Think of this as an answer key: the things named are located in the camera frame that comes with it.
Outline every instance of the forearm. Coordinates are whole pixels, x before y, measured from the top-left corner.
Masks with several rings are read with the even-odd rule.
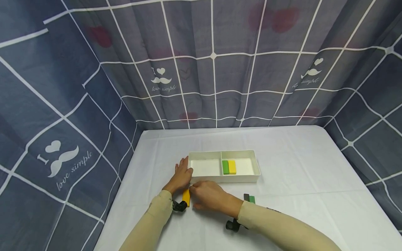
[[[244,201],[238,222],[284,251],[340,251],[326,235],[289,215]]]
[[[172,194],[162,190],[127,236],[119,251],[155,250],[163,226],[172,214]]]

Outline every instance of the white table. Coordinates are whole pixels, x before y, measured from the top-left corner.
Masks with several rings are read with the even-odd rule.
[[[243,198],[298,218],[342,250],[400,251],[402,237],[327,132],[318,126],[157,130],[143,132],[95,250],[118,250],[151,199],[190,151],[253,149],[257,183],[221,184]],[[181,201],[178,194],[176,201]],[[279,250],[244,228],[225,229],[229,217],[173,213],[158,250]]]

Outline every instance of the black object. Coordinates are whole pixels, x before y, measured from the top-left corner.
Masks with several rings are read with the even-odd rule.
[[[233,232],[237,233],[239,231],[240,224],[237,222],[236,219],[233,219],[233,222],[227,221],[226,222],[226,229],[227,230],[232,230]]]
[[[173,210],[174,211],[183,212],[187,208],[187,202],[185,202],[185,201],[177,203],[176,201],[172,200],[172,202],[173,202]]]
[[[244,194],[244,200],[250,202],[250,195]]]

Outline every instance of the yellow block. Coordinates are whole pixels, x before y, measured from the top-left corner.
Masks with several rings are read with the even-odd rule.
[[[229,174],[236,174],[236,163],[234,160],[229,160]]]
[[[190,190],[186,189],[183,191],[183,201],[187,202],[187,207],[190,206]]]

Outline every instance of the dark green block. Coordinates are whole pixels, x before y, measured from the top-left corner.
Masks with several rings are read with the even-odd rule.
[[[250,202],[255,204],[255,198],[254,198],[254,196],[250,196]]]
[[[227,160],[222,160],[222,169],[224,174],[229,174],[229,162]]]

